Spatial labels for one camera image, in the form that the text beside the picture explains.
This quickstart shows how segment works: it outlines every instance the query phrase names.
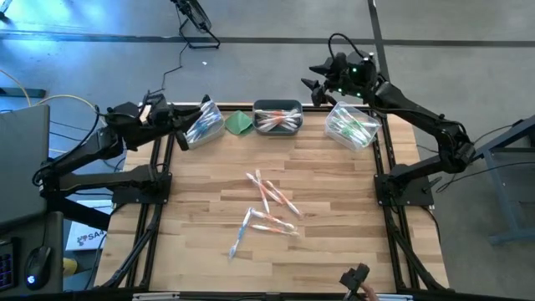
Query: wooden table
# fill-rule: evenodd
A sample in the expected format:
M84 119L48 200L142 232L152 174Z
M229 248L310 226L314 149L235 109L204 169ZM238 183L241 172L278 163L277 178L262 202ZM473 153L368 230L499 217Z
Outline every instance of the wooden table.
M326 137L325 117L307 113L293 137L227 132L195 150L181 152L176 145L150 290L345 293L342 273L366 263L371 268L367 282L378 292L394 292L384 215L375 200L373 151L353 152ZM389 116L389 124L397 162L417 162L412 126L396 116ZM379 139L385 154L382 134ZM130 151L125 169L148 164L151 150L149 144ZM388 172L386 160L384 166ZM297 225L301 237L249 228L229 262L246 210L262 210L258 189L245 177L257 168L305 213L298 220L270 202L272 214ZM127 205L112 216L96 284L109 279L131 250L139 210ZM416 254L447 286L435 224L421 208L406 211ZM144 261L142 253L138 281ZM400 261L408 283L405 257Z

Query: concrete floor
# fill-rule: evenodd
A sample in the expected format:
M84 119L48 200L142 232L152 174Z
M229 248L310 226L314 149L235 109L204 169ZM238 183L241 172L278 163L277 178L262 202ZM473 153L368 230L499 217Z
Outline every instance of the concrete floor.
M375 2L384 39L467 41L455 47L394 46L386 41L390 77L406 96L461 121L472 138L533 114L533 1ZM250 38L250 43L224 43L217 51L187 49L184 68L167 77L165 94L171 101L198 101L210 94L216 101L309 102L309 92L299 79L314 78L308 66L321 64L329 55L323 41L259 43L255 38L327 38L337 31L351 38L375 37L366 0L201 0L201 5L216 35ZM1 35L0 68L26 87L43 88L49 94L76 94L101 108L137 102L148 89L158 89L162 73L177 65L183 47L183 43L58 42L52 34L176 36L179 23L166 0L14 0L7 16L12 22L0 24L0 34L15 35L7 39ZM27 31L50 35L47 40L21 40ZM193 30L188 33L200 36ZM469 47L474 41L516 43ZM526 44L531 47L518 47ZM376 50L373 43L362 48ZM0 85L13 84L0 78ZM1 101L2 110L25 106L22 99ZM94 116L78 102L58 99L51 106L52 120L85 128L92 124ZM56 125L52 129L78 138L84 134ZM421 131L416 131L416 139L436 148L433 139ZM51 136L50 145L67 150L74 142ZM430 154L422 150L420 155ZM477 162L466 174L484 168ZM84 168L85 172L109 170L101 162ZM487 241L489 235L506 230L489 175L457 182L435 194L435 201L453 289L514 298L535 296L535 243L493 247ZM92 263L92 253L75 256L84 268ZM81 289L87 274L66 279L65 289Z

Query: clear plastic container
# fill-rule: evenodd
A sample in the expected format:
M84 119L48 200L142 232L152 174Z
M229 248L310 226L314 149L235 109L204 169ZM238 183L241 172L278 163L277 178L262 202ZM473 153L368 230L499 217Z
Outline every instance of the clear plastic container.
M339 101L327 116L325 134L357 151L374 141L380 127L381 123L375 118Z
M219 138L225 134L225 119L223 118L223 115L221 114L219 108L217 108L216 103L210 100L204 104L201 104L201 107L203 105L206 105L206 110L203 111L203 115L201 116L201 118L199 118L199 120L196 121L195 124L193 124L190 130L188 130L188 134L191 133L194 129L200 129L199 125L203 122L203 120L206 120L206 116L209 114L212 114L212 116L219 117L219 120L215 121L209 127L207 127L199 138L192 139L193 137L186 137L187 144L190 146L190 150L194 150L201 145L205 145L206 143L215 140L216 138Z

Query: cable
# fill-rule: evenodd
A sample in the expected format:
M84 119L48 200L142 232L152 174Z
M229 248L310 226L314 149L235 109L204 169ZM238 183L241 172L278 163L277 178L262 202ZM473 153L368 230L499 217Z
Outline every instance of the cable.
M427 211L427 213L429 213L429 215L430 215L431 218L433 219L433 222L435 222L436 236L438 236L438 243L441 243L441 229L440 229L440 227L438 226L438 221L436 220L435 215L433 214L433 212L431 212L431 210L429 210L428 207L426 207L426 206L422 206L421 208L424 209L425 211Z
M180 12L178 11L178 7L175 5L175 10L176 10L176 15L178 16L178 22L180 24L182 24L182 18L181 18L181 15L180 15ZM178 67L174 68L174 69L171 69L171 70L168 70L166 71L164 74L163 74L163 77L161 79L161 86L158 90L154 91L154 92L150 92L150 94L155 94L155 93L158 93L158 92L161 92L161 91L165 91L166 90L166 76L170 73L173 73L175 71L177 71L178 69L181 69L183 66L182 66L182 53L186 50L186 48L190 45L189 42L186 42L186 45L184 45L184 48L182 48L181 52L178 54Z
M243 301L243 300L256 300L256 301L263 301L265 298L263 296L245 296L241 298L205 298L205 297L180 297L181 300L189 300L189 301Z
M438 151L437 151L437 150L432 150L432 149L430 149L429 147L426 147L426 146L423 146L423 145L416 145L416 147L420 147L421 149L424 149L424 150L426 150L426 151L430 151L430 152L432 152L432 153L436 153L436 154L438 154Z
M344 38L344 40L346 40L349 45L351 45L351 47L353 47L354 51L360 56L361 59L364 58L364 56L362 54L360 54L360 51L357 49L357 47L353 44L353 42L351 41L350 38L348 38L345 34L342 34L342 33L333 33L330 37L329 37L329 41L327 41L327 46L329 47L329 53L331 54L331 58L333 58L334 60L334 54L333 54L333 48L331 46L331 42L333 41L333 38L336 37L336 36L339 36L339 37L342 37Z
M61 123L61 122L57 122L57 121L53 121L53 120L50 120L50 123L53 123L53 124L56 124L56 125L66 126L66 127L71 128L71 129L89 131L89 130L87 130L87 129L79 128L78 126L74 126L74 125L66 125L66 124L63 124L63 123Z
M44 239L47 236L47 219L44 218L44 229L43 229L43 241L41 242L41 247L44 246Z
M72 140L72 141L81 141L80 139L76 139L76 138L73 138L73 137L69 137L67 135L62 135L62 134L58 134L58 133L54 133L52 131L49 132L50 135L56 135L56 136L59 136L59 137L63 137L65 139L69 139L69 140Z
M475 145L477 142L479 142L481 139L483 139L483 137L488 136L488 135L490 135L490 134L492 134L492 133L494 133L494 132L497 132L497 131L499 131L499 130L506 129L506 128L511 127L511 126L513 126L513 125L514 125L514 124L512 124L512 125L504 125L504 126L501 126L501 127L497 128L497 129L490 130L490 131L488 131L487 133L485 133L485 134L483 134L483 135L480 135L480 136L474 141L474 145ZM442 185L442 186L436 188L435 192L436 192L436 193L442 193L442 192L444 192L444 191L450 186L450 184L453 183L453 182L455 181L455 178L457 177L457 175L458 175L457 173L454 174L454 175L451 177L451 179L450 179L446 184L444 184L444 185Z
M54 96L49 96L49 97L47 97L47 98L45 98L45 99L42 99L42 100L38 101L35 105L42 105L42 104L44 104L44 103L47 102L47 101L50 101L50 100L52 100L52 99L62 98L62 97L63 97L63 98L71 98L71 99L79 100L79 101L85 103L86 105L88 105L88 106L89 106L95 113L97 113L97 114L100 113L99 111L97 111L97 109L96 109L97 106L96 106L96 105L91 104L88 100L83 99L83 98L81 98L81 97L79 97L79 96L70 95L70 94L58 94L58 95L54 95ZM100 121L102 122L102 124L103 124L104 126L107 125L103 119L100 119Z
M115 171L115 166L112 166L110 163L108 163L108 161L102 160L102 163L104 163L106 166L108 166L109 168L111 168L111 169L113 169Z
M113 196L111 193L104 193L104 192L74 192L73 194L79 195L79 196Z
M65 150L55 150L55 149L48 149L48 150L49 150L49 151L55 151L55 152L58 152L58 153L60 153L60 154L64 154L64 153L67 152L67 151L65 151Z
M124 161L126 159L126 157L124 157L123 159L119 160L119 162L117 162L117 164L115 165L115 168L114 168L114 172L117 172L119 170L119 165L122 161Z
M66 158L68 158L74 151L76 151L78 148L80 148L85 141L87 141L87 139L91 136L91 134L93 134L94 132L94 129L96 128L97 124L99 123L99 107L98 106L95 106L94 107L95 109L95 112L97 113L96 114L96 118L94 119L94 123L93 123L93 127L91 128L91 130L87 133L87 135L70 151L68 151L66 154L62 155L57 161L54 161L52 163L53 165L53 168L54 168L54 165L58 164L59 162L65 160ZM43 166L41 168L39 168L37 171L35 171L35 173L33 174L33 177L32 177L32 183L35 185L35 186L39 186L39 183L38 183L38 175L41 171L45 170L46 166Z
M100 248L102 247L102 242L104 242L104 239L106 238L107 235L108 235L108 233L106 233L100 239L99 246L97 247L97 250L96 250L96 252L94 254L93 267L91 268L91 273L89 274L89 279L87 280L87 283L84 286L84 290L87 290L87 288L89 287L89 284L91 283L91 279L93 278L93 275L94 275L94 270L97 268L97 262L99 261L99 251L100 251Z
M9 77L12 81L15 82L15 84L17 84L17 86L23 91L24 93L24 96L26 97L26 101L28 102L28 107L32 106L32 102L30 101L30 97L28 96L28 92L26 92L26 89L23 87L23 85L17 80L15 79L13 76L9 75L6 71L0 69L0 72L2 72L3 74L5 74L7 77Z
M509 164L505 164L505 165L502 165L502 166L494 166L493 168L488 168L488 169L485 169L484 171L478 171L478 172L474 172L470 175L466 175L466 176L462 176L458 179L454 179L453 177L455 177L457 174L453 175L453 177L451 178L451 180L449 182L447 182L446 184L438 187L436 189L436 192L443 192L445 188L443 188L444 186L449 186L451 183L455 183L457 181L460 181L462 179L466 179L467 177L470 177L470 176L476 176L476 175L479 175L483 172L487 172L487 171L492 171L492 170L495 170L495 169L498 169L498 168L502 168L502 167L508 167L508 166L517 166L517 165L523 165L523 164L535 164L535 161L527 161L527 162L516 162L516 163L509 163Z
M490 135L490 134L492 134L492 133L494 133L494 132L497 132L497 131L499 131L499 130L506 129L506 128L511 127L511 126L513 126L513 125L514 125L514 124L512 124L512 125L504 125L504 126L502 126L502 127L499 127L499 128L497 128L497 129L491 130L491 131L489 131L489 132L487 132L487 133L485 133L485 134L479 136L479 138L477 138L477 139L474 141L474 145L475 145L477 142L479 142L479 140L483 139L485 136L488 136L488 135Z

